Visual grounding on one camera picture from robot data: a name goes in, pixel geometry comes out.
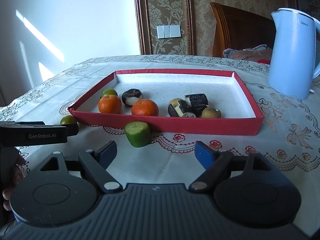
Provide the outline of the person's left hand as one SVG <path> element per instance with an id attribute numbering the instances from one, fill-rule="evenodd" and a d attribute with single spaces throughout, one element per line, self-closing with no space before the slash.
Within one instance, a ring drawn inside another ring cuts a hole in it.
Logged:
<path id="1" fill-rule="evenodd" d="M 11 207 L 10 207 L 10 197 L 12 194 L 13 189 L 22 181 L 22 179 L 24 178 L 24 175 L 20 169 L 21 166 L 23 166 L 25 164 L 25 159 L 19 154 L 17 159 L 16 159 L 16 163 L 15 166 L 12 170 L 13 174 L 12 174 L 12 183 L 13 185 L 10 186 L 9 188 L 6 188 L 3 190 L 2 195 L 4 198 L 4 202 L 3 202 L 3 207 L 5 210 L 7 211 L 11 211 Z"/>

